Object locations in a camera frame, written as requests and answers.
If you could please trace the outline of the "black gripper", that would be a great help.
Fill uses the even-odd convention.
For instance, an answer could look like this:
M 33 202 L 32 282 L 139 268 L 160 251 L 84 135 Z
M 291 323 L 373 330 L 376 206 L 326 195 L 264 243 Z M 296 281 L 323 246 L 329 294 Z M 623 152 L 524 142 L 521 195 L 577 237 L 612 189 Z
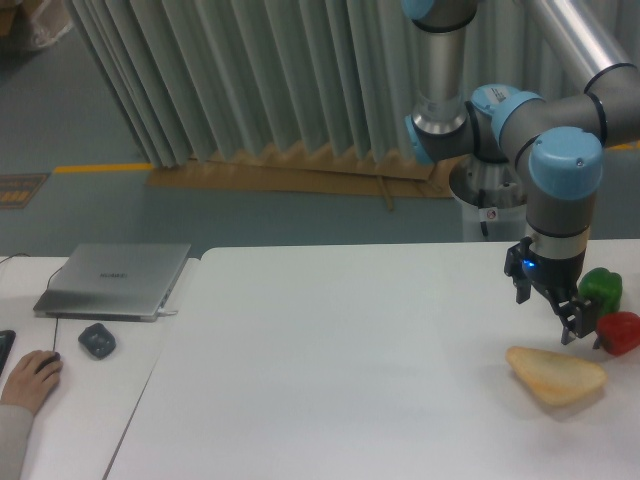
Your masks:
M 579 297 L 577 282 L 585 252 L 570 258 L 554 259 L 535 253 L 533 239 L 522 238 L 507 250 L 504 273 L 516 289 L 516 303 L 530 299 L 534 288 L 550 303 L 563 330 L 561 344 L 582 339 L 596 329 L 596 304 Z

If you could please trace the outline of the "grey sleeved forearm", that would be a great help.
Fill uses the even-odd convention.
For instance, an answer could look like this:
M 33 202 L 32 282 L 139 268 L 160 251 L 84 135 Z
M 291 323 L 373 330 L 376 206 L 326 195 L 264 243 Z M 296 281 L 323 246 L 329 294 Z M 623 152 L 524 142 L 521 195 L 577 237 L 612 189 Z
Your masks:
M 24 407 L 1 406 L 1 478 L 20 479 L 34 415 Z

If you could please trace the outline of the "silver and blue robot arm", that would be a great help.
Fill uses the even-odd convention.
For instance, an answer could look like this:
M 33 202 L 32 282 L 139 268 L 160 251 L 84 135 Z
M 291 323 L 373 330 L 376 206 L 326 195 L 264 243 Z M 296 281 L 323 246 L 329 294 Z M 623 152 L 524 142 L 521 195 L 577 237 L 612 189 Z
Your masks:
M 506 86 L 460 95 L 466 27 L 474 1 L 406 1 L 405 16 L 423 35 L 424 87 L 405 120 L 417 160 L 434 164 L 468 154 L 509 165 L 527 196 L 523 238 L 509 248 L 504 272 L 518 302 L 532 291 L 551 305 L 563 343 L 584 338 L 604 308 L 578 291 L 604 151 L 639 136 L 639 70 L 581 1 L 527 1 L 578 87 L 557 101 Z

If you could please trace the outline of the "person's hand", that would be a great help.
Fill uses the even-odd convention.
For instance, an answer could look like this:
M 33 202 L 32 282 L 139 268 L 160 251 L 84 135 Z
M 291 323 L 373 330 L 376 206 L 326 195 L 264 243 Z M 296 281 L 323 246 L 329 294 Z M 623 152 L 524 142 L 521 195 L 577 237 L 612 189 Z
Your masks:
M 24 407 L 35 416 L 60 382 L 62 360 L 34 374 L 36 367 L 54 353 L 35 350 L 22 357 L 8 376 L 1 404 Z

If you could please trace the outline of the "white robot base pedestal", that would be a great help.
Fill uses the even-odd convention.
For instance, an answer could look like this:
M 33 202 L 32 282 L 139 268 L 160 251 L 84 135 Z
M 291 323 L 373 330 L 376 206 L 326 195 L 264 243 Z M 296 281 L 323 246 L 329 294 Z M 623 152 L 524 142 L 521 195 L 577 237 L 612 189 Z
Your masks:
M 450 172 L 466 242 L 500 242 L 524 236 L 526 193 L 514 168 L 476 156 L 461 160 Z

